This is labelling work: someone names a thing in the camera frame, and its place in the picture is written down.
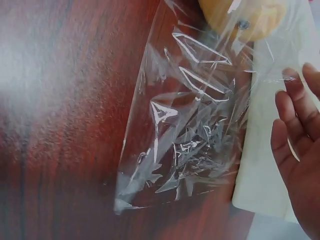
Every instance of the clear plastic bag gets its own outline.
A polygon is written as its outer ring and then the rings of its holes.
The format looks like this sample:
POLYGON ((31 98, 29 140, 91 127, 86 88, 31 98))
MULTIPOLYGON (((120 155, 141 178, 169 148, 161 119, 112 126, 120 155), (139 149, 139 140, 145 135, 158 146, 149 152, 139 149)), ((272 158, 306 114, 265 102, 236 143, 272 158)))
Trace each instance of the clear plastic bag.
POLYGON ((260 82, 288 79, 269 74, 273 65, 289 67, 278 61, 283 51, 294 51, 292 64, 298 61, 299 44, 290 36, 299 22, 298 1, 199 2, 203 11, 197 0, 163 0, 158 7, 123 141, 117 213, 229 183, 250 97, 260 82), (278 34, 279 25, 285 34, 278 34), (255 41, 267 54, 255 50, 255 41), (268 41, 280 42, 283 50, 273 51, 268 41), (257 72, 255 63, 265 65, 257 72))

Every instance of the wood grain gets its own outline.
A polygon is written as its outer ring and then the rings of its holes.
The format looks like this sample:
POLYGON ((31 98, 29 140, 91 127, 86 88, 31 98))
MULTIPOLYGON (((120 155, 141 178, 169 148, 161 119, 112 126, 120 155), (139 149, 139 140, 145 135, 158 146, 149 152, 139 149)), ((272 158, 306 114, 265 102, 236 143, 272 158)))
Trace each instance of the wood grain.
POLYGON ((250 221, 235 226, 252 215, 230 210, 232 185, 113 212, 130 105, 158 3, 0 1, 1 240, 245 239, 250 221))

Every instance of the plastic wrap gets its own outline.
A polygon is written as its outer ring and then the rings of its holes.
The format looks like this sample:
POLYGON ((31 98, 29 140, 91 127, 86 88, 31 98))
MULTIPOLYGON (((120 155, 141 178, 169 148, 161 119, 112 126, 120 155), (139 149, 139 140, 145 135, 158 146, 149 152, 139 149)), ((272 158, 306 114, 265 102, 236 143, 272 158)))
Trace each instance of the plastic wrap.
POLYGON ((117 213, 234 182, 250 96, 260 82, 290 79, 269 74, 273 65, 289 67, 269 41, 298 61, 299 44, 290 36, 298 1, 199 2, 203 11, 196 0, 163 0, 154 17, 123 141, 117 213), (285 34, 278 34, 280 24, 285 34), (267 54, 255 50, 255 41, 267 54), (257 72, 255 63, 264 62, 257 72))

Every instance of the reddish-brown wood surface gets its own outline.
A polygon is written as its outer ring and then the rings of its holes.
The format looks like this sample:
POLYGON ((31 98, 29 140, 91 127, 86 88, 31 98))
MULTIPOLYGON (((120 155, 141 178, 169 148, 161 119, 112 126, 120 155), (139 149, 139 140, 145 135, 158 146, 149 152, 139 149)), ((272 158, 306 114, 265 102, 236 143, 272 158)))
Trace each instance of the reddish-brown wood surface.
POLYGON ((159 0, 0 1, 0 240, 244 240, 232 184, 113 212, 159 0))

